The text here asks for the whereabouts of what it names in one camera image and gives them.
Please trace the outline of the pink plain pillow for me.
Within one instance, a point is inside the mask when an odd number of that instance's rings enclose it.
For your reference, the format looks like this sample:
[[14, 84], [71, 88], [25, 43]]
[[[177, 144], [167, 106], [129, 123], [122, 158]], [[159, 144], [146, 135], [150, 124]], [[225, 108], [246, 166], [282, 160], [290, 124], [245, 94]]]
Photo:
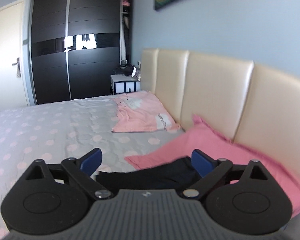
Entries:
[[225, 158], [234, 164], [247, 164], [258, 159], [276, 179], [293, 206], [293, 217], [300, 213], [300, 178], [286, 169], [281, 163], [231, 140], [209, 126], [204, 119], [194, 115], [194, 126], [187, 132], [166, 143], [159, 149], [146, 155], [125, 157], [130, 165], [138, 170], [173, 162], [179, 158], [191, 156], [199, 149], [213, 159]]

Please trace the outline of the black garment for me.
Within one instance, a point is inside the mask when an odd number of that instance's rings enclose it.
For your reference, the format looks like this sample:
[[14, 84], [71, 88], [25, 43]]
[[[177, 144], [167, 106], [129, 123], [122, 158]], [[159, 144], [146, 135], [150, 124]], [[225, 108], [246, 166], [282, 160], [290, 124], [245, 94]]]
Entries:
[[191, 158], [177, 159], [171, 163], [134, 172], [99, 172], [95, 180], [114, 195], [125, 190], [165, 190], [182, 192], [201, 179], [191, 165]]

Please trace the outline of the grey pink-dotted bed cover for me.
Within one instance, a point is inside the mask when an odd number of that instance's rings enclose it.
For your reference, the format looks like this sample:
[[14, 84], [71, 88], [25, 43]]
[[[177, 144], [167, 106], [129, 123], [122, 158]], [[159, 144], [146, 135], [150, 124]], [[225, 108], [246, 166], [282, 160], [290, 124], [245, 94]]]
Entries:
[[[0, 112], [0, 206], [36, 159], [60, 163], [99, 148], [103, 153], [101, 171], [130, 172], [133, 167], [126, 162], [127, 156], [151, 153], [182, 133], [114, 133], [116, 111], [113, 97], [102, 96]], [[6, 234], [0, 214], [0, 239]]]

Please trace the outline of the white door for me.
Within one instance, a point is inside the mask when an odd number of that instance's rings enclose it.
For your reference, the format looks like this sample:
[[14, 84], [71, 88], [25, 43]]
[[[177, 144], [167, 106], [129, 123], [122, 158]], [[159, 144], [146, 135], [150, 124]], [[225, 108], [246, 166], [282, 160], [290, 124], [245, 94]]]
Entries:
[[25, 0], [0, 8], [0, 111], [29, 105], [22, 74], [24, 9]]

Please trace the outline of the black sliding wardrobe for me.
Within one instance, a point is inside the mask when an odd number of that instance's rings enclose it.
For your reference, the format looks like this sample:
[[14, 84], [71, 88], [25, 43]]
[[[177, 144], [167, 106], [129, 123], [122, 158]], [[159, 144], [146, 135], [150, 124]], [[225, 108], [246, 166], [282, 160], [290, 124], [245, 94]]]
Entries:
[[110, 94], [121, 57], [123, 0], [33, 0], [31, 68], [38, 104]]

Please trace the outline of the beige padded headboard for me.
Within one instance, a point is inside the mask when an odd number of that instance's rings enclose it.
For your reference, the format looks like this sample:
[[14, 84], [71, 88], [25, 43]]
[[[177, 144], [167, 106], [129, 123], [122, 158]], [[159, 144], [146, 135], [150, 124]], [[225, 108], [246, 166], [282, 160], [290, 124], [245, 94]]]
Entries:
[[196, 114], [300, 178], [300, 79], [253, 61], [148, 48], [141, 56], [141, 88], [154, 93], [183, 129]]

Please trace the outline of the white bedside table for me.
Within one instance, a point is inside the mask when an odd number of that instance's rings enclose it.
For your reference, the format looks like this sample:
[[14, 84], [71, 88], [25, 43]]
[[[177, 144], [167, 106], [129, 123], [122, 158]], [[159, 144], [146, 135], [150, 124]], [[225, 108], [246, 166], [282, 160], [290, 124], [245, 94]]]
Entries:
[[110, 76], [110, 92], [111, 95], [122, 93], [134, 93], [141, 90], [140, 81], [123, 74], [115, 74]]

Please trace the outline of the pink patterned pillow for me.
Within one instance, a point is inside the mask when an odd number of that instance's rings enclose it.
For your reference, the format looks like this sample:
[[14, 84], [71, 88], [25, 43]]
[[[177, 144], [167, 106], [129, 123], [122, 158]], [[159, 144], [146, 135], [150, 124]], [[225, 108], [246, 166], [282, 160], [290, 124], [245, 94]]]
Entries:
[[114, 98], [117, 104], [116, 133], [155, 132], [161, 130], [179, 130], [160, 100], [152, 93], [139, 91], [123, 93]]

